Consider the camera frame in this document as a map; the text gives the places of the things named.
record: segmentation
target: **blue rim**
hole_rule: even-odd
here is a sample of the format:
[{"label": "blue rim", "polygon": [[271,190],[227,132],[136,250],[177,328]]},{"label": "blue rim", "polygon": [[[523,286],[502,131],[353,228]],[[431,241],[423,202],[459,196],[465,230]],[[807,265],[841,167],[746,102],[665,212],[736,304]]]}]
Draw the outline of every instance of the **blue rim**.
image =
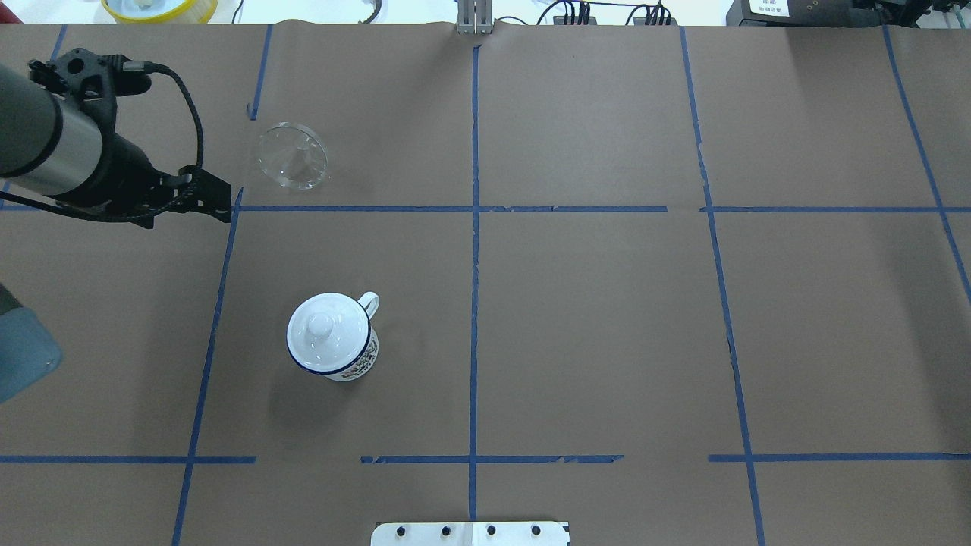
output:
[{"label": "blue rim", "polygon": [[289,345],[287,345],[286,351],[288,353],[290,353],[290,359],[292,359],[293,362],[296,363],[296,365],[300,366],[301,368],[309,371],[310,373],[312,373],[314,375],[334,375],[335,373],[341,373],[342,371],[345,371],[348,368],[350,368],[351,366],[353,366],[354,363],[357,362],[357,360],[359,358],[361,358],[361,355],[363,355],[364,352],[367,351],[368,345],[371,345],[371,332],[374,331],[374,328],[371,327],[371,317],[368,317],[367,316],[367,309],[364,309],[364,306],[361,305],[360,303],[357,303],[357,305],[358,305],[358,307],[360,307],[364,311],[364,317],[367,319],[367,338],[364,339],[364,347],[361,347],[360,353],[358,353],[356,357],[351,358],[351,363],[349,363],[348,365],[344,366],[343,368],[336,369],[334,371],[316,371],[316,370],[312,370],[312,369],[308,368],[307,366],[301,364],[300,363],[300,360],[297,360],[297,357],[295,357],[293,355],[293,352],[290,350]]}]

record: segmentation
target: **yellow container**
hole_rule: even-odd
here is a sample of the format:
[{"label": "yellow container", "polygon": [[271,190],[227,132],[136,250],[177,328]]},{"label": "yellow container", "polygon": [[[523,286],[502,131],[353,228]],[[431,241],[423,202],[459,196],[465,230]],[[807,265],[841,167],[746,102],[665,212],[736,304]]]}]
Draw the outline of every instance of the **yellow container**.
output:
[{"label": "yellow container", "polygon": [[101,0],[101,5],[119,23],[206,23],[216,11],[218,0],[154,0],[141,9],[134,0]]}]

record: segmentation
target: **white label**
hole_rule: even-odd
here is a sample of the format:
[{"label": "white label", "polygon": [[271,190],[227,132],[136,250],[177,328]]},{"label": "white label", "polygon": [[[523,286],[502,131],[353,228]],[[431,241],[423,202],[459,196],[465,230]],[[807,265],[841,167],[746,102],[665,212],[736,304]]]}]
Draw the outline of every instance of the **white label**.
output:
[{"label": "white label", "polygon": [[788,17],[788,0],[749,0],[754,14],[772,17]]}]

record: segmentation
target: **black cable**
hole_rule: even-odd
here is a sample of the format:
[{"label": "black cable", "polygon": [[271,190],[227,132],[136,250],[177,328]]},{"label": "black cable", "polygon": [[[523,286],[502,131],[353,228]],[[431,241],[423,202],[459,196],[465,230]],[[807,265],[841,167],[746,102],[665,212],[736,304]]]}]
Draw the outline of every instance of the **black cable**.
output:
[{"label": "black cable", "polygon": [[240,0],[240,5],[236,6],[236,11],[233,12],[233,18],[229,20],[229,24],[236,24],[236,16],[240,13],[240,10],[243,9],[243,2],[246,2],[246,0]]},{"label": "black cable", "polygon": [[521,22],[522,24],[524,24],[524,25],[526,25],[526,26],[529,26],[529,23],[528,23],[528,22],[526,22],[526,21],[524,21],[524,20],[522,20],[522,19],[520,19],[519,17],[513,17],[513,16],[504,16],[504,17],[500,17],[500,18],[498,18],[498,19],[496,19],[496,20],[503,20],[503,19],[512,19],[512,20],[517,20],[517,21],[519,21],[519,22]]},{"label": "black cable", "polygon": [[[546,10],[543,10],[543,12],[540,14],[540,18],[536,19],[536,24],[542,23],[543,22],[543,17],[545,17],[546,14],[548,14],[550,12],[550,10],[553,8],[553,6],[555,6],[556,4],[566,4],[570,8],[570,14],[572,14],[571,17],[573,17],[575,15],[575,12],[573,11],[574,10],[574,8],[573,8],[573,2],[570,2],[569,0],[556,0],[555,2],[553,2],[552,4],[550,4],[549,6],[547,6],[547,9]],[[564,23],[566,22],[566,9],[565,8],[563,10],[563,22]]]},{"label": "black cable", "polygon": [[627,21],[624,22],[624,26],[630,24],[630,21],[634,20],[634,14],[636,14],[637,10],[640,10],[641,8],[644,8],[645,10],[648,11],[648,16],[651,14],[651,6],[648,6],[647,4],[641,4],[630,11],[630,15],[627,16]]},{"label": "black cable", "polygon": [[[164,64],[156,63],[145,63],[145,73],[150,74],[151,72],[157,72],[159,74],[164,74],[176,83],[179,87],[179,91],[182,93],[185,99],[185,104],[188,106],[189,113],[192,114],[192,123],[195,125],[195,170],[202,170],[202,156],[203,156],[203,139],[202,139],[202,120],[199,118],[199,112],[195,108],[195,103],[192,102],[192,97],[188,93],[188,88],[185,86],[182,78],[171,68],[165,66]],[[27,197],[21,197],[20,195],[15,195],[13,193],[7,193],[6,191],[0,191],[0,198],[19,203],[21,205],[27,205],[35,209],[40,209],[42,211],[47,211],[54,213],[56,215],[65,216],[68,218],[75,218],[79,220],[88,220],[92,222],[136,222],[139,220],[146,220],[149,218],[154,218],[165,211],[171,209],[172,207],[182,203],[187,197],[192,195],[197,185],[197,178],[194,175],[190,175],[189,184],[185,187],[185,190],[180,194],[172,198],[171,201],[158,207],[157,209],[137,215],[117,215],[117,216],[96,216],[91,215],[83,211],[78,211],[75,209],[69,209],[65,207],[58,207],[43,203],[41,201],[35,201]]]},{"label": "black cable", "polygon": [[623,3],[620,3],[620,2],[597,2],[595,0],[590,0],[587,3],[588,4],[593,4],[594,6],[620,6],[622,8],[636,8],[638,6],[642,6],[643,5],[643,4],[623,4]]},{"label": "black cable", "polygon": [[374,0],[374,11],[371,12],[371,16],[361,21],[361,24],[367,24],[369,22],[373,22],[374,19],[378,17],[378,14],[380,12],[381,12],[381,0]]}]

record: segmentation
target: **silver cylinder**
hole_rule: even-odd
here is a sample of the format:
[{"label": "silver cylinder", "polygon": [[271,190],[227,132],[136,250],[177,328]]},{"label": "silver cylinder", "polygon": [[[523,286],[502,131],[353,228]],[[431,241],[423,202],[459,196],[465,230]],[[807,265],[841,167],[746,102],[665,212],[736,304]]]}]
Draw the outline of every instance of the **silver cylinder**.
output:
[{"label": "silver cylinder", "polygon": [[77,188],[101,160],[101,131],[85,114],[56,101],[63,118],[60,139],[50,156],[33,170],[9,180],[42,195],[59,195]]}]

